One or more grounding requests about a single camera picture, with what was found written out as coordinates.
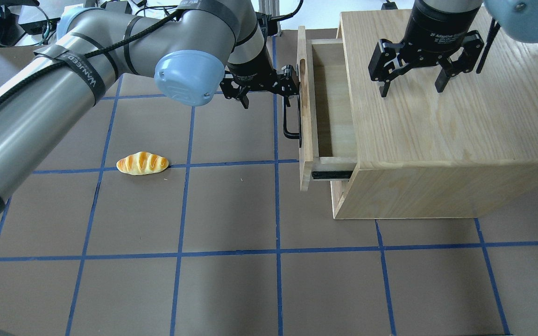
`wood grain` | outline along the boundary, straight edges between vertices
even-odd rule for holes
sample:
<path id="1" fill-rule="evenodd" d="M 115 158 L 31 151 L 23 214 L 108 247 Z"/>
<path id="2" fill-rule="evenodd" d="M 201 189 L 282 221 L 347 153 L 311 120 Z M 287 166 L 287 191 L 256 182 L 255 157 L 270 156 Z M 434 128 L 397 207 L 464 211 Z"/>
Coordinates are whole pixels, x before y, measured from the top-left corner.
<path id="1" fill-rule="evenodd" d="M 342 41 L 311 40 L 311 44 L 319 156 L 356 158 Z"/>
<path id="2" fill-rule="evenodd" d="M 367 65 L 378 38 L 404 35 L 410 10 L 341 14 L 360 168 L 387 162 L 538 161 L 538 45 L 500 31 L 482 74 L 461 74 L 438 94 L 439 68 L 411 70 L 381 98 Z M 481 9 L 473 27 L 487 34 Z"/>
<path id="3" fill-rule="evenodd" d="M 480 217 L 536 186 L 538 166 L 529 165 L 356 170 L 333 212 L 335 219 Z"/>
<path id="4" fill-rule="evenodd" d="M 338 25 L 338 30 L 335 32 L 335 38 L 342 38 L 342 23 L 340 20 L 340 23 Z"/>
<path id="5" fill-rule="evenodd" d="M 300 122 L 302 145 L 299 149 L 300 189 L 308 190 L 312 163 L 319 152 L 317 119 L 315 115 L 314 71 L 312 68 L 312 46 L 307 41 L 304 26 L 298 28 L 297 64 L 300 78 Z"/>
<path id="6" fill-rule="evenodd" d="M 338 213 L 338 206 L 340 204 L 340 198 L 342 197 L 343 185 L 342 181 L 330 181 L 331 184 L 331 208 L 333 211 L 333 218 Z"/>

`open drawer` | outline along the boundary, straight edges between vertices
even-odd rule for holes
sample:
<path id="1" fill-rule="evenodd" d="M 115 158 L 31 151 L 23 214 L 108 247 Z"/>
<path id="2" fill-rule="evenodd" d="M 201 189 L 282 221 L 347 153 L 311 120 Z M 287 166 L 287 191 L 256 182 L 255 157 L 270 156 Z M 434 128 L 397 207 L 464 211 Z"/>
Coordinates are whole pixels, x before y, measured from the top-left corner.
<path id="1" fill-rule="evenodd" d="M 300 78 L 300 189 L 311 180 L 349 179 L 356 137 L 341 39 L 307 40 L 298 29 Z"/>

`bread roll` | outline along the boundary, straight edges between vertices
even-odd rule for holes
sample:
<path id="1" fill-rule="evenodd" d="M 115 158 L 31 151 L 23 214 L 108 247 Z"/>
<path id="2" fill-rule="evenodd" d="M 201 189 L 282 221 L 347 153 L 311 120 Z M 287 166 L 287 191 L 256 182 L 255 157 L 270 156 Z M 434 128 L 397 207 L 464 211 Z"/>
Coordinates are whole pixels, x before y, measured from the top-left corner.
<path id="1" fill-rule="evenodd" d="M 146 175 L 162 172 L 169 166 L 169 161 L 162 156 L 148 152 L 138 152 L 124 157 L 115 166 L 125 174 Z"/>

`black drawer handle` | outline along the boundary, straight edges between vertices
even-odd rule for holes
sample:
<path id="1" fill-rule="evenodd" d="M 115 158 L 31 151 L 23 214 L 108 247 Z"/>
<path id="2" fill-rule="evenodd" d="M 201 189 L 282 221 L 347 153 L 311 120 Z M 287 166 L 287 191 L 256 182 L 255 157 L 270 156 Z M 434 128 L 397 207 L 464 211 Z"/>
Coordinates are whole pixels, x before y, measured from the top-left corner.
<path id="1" fill-rule="evenodd" d="M 298 107 L 298 127 L 300 127 L 300 97 L 299 96 L 296 96 L 296 99 L 297 99 L 297 107 Z M 293 132 L 290 132 L 288 131 L 288 107 L 291 107 L 290 105 L 290 100 L 288 97 L 284 97 L 283 98 L 283 135 L 288 138 L 288 139 L 292 139 L 292 140 L 299 140 L 299 142 L 301 142 L 301 136 L 300 136 L 300 132 L 298 133 L 293 133 Z"/>

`cable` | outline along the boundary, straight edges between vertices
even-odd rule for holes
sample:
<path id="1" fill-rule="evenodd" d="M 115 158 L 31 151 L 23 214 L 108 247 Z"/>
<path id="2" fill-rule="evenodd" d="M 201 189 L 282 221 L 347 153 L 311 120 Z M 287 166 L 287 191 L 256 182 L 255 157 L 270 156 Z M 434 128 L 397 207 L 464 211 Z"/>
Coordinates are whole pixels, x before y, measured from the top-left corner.
<path id="1" fill-rule="evenodd" d="M 495 40 L 495 36 L 497 36 L 497 32 L 499 32 L 499 29 L 501 27 L 502 26 L 499 24 L 499 22 L 497 22 L 495 19 L 491 19 L 489 33 L 487 34 L 487 42 L 485 44 L 485 47 L 483 48 L 483 55 L 481 56 L 481 61 L 479 62 L 479 65 L 476 67 L 477 74 L 480 74 L 483 70 L 483 66 L 485 66 L 485 60 L 487 60 L 487 55 L 489 55 L 489 49 L 491 49 L 493 40 Z"/>
<path id="2" fill-rule="evenodd" d="M 47 28 L 41 36 L 40 44 L 43 44 L 45 43 L 45 41 L 47 41 L 49 34 L 51 34 L 51 31 L 53 30 L 53 25 L 51 24 L 51 19 L 49 19 L 49 16 L 47 15 L 47 13 L 45 13 L 45 11 L 43 11 L 43 9 L 40 6 L 36 6 L 36 8 L 39 9 L 39 11 L 43 13 L 43 15 L 45 15 L 45 19 L 47 20 Z"/>
<path id="3" fill-rule="evenodd" d="M 124 45 L 131 43 L 133 41 L 138 40 L 139 38 L 142 38 L 143 36 L 146 36 L 147 34 L 151 34 L 155 30 L 158 30 L 160 27 L 165 25 L 167 22 L 173 20 L 175 17 L 179 15 L 179 11 L 175 11 L 171 13 L 168 17 L 164 17 L 160 21 L 154 23 L 153 25 L 149 26 L 148 28 L 145 28 L 142 32 L 139 32 L 138 34 L 134 34 L 133 36 L 126 38 L 120 42 L 116 42 L 112 45 L 109 45 L 109 47 L 103 48 L 103 49 L 97 49 L 95 51 L 91 51 L 89 53 L 86 53 L 84 57 L 87 59 L 102 55 L 104 53 L 109 53 L 109 51 L 112 51 L 114 49 L 117 49 L 119 47 L 123 47 Z M 45 68 L 42 68 L 41 70 L 36 71 L 34 74 L 29 75 L 28 77 L 22 79 L 20 82 L 18 82 L 16 85 L 11 87 L 9 90 L 6 91 L 6 93 L 2 94 L 0 96 L 0 105 L 6 102 L 9 98 L 11 98 L 14 94 L 18 93 L 21 89 L 23 89 L 26 85 L 29 83 L 34 82 L 35 80 L 41 78 L 42 76 L 50 73 L 53 70 L 57 70 L 65 65 L 64 62 L 57 62 L 53 63 Z"/>
<path id="4" fill-rule="evenodd" d="M 294 15 L 296 15 L 296 13 L 298 13 L 300 8 L 303 6 L 303 2 L 304 2 L 304 0 L 300 0 L 300 2 L 298 3 L 298 6 L 296 7 L 296 9 L 294 9 L 294 11 L 292 13 L 286 14 L 286 15 L 276 16 L 276 17 L 274 17 L 272 19 L 272 21 L 284 21 L 284 20 L 287 20 L 287 19 L 291 19 L 292 17 L 294 17 Z"/>
<path id="5" fill-rule="evenodd" d="M 171 8 L 176 8 L 176 7 L 177 6 L 175 6 L 175 5 L 172 5 L 172 6 L 144 6 L 141 9 L 138 9 L 136 11 L 136 13 L 134 13 L 134 15 L 138 15 L 138 13 L 140 13 L 142 11 L 145 11 L 145 9 L 153 9 L 153 10 L 161 11 L 161 10 L 164 10 L 164 9 L 171 9 Z"/>

